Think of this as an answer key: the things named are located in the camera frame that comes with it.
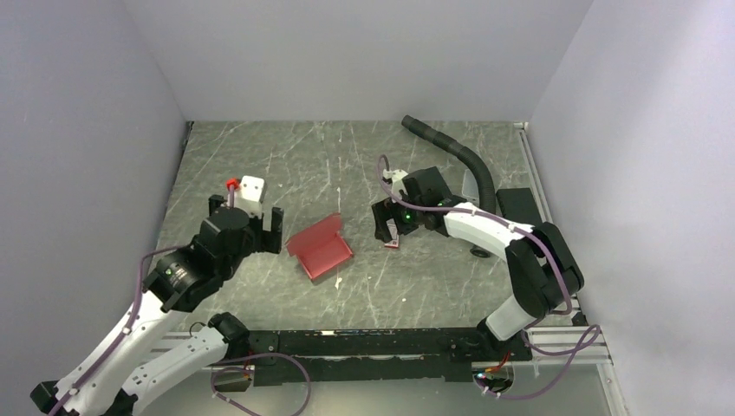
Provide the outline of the red white staples box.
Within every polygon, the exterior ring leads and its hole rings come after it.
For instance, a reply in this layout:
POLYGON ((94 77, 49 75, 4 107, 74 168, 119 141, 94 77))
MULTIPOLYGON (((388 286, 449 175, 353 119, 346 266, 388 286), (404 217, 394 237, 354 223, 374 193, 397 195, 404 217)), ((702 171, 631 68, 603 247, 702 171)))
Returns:
POLYGON ((384 246, 389 249, 398 249, 400 247, 400 236, 397 230, 391 230, 390 240, 384 243, 384 246))

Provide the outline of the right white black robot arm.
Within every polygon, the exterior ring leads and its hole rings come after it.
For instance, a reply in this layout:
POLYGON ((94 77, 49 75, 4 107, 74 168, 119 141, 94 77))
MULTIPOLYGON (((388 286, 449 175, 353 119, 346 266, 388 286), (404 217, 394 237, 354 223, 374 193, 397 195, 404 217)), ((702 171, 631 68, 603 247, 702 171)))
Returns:
POLYGON ((478 350, 497 360, 511 348, 511 338, 568 306, 584 285, 562 233, 552 223, 521 224, 479 209, 451 196, 434 206, 385 198, 371 207, 375 236, 389 243, 421 225, 446 237, 465 240, 503 260, 509 271, 511 295, 479 323, 478 350))

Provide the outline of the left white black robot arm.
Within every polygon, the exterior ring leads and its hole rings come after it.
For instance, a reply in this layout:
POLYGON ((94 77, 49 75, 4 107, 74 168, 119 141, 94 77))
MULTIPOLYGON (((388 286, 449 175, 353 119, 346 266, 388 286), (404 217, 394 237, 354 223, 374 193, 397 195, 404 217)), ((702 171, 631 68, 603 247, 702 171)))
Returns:
POLYGON ((228 312, 158 358, 143 358, 222 289, 246 257, 280 252, 283 216, 282 208, 272 208, 265 229, 260 198, 211 196, 209 215, 190 242, 159 249, 153 269, 139 269, 131 306, 93 352, 61 379, 33 388, 29 396, 37 409, 46 415, 138 415, 200 368, 242 361, 250 332, 228 312))

